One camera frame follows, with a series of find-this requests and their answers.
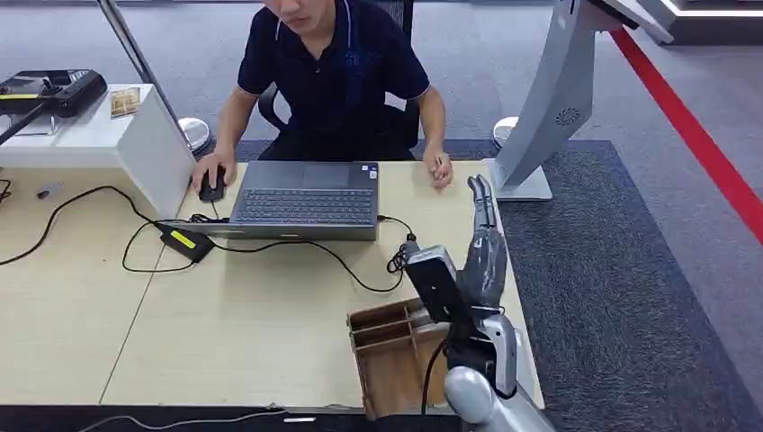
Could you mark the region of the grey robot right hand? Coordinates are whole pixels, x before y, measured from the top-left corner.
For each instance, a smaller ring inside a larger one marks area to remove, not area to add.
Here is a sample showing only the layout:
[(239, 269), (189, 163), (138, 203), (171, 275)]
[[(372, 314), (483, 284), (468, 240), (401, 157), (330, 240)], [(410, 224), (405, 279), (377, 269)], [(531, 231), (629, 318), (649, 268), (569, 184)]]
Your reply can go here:
[(458, 284), (470, 305), (498, 309), (508, 261), (505, 236), (498, 228), (489, 181), (483, 175), (470, 176), (467, 185), (472, 191), (473, 233)]

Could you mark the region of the person's right hand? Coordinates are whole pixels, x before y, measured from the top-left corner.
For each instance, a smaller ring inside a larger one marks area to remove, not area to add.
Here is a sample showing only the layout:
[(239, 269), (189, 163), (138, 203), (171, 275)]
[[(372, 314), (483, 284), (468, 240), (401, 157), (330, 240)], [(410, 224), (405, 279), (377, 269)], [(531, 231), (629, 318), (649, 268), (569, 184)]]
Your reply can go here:
[(191, 185), (197, 193), (202, 190), (204, 178), (207, 178), (210, 188), (216, 188), (219, 182), (225, 186), (231, 185), (237, 175), (237, 166), (233, 149), (215, 149), (196, 163)]

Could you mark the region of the person's left hand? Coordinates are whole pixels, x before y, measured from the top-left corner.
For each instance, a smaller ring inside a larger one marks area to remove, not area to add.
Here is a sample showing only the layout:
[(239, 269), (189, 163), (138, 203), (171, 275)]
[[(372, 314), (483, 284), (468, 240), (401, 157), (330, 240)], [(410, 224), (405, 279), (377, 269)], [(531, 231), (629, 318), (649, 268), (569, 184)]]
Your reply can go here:
[(453, 181), (453, 165), (449, 155), (442, 148), (437, 146), (426, 147), (422, 160), (434, 188), (445, 188)]

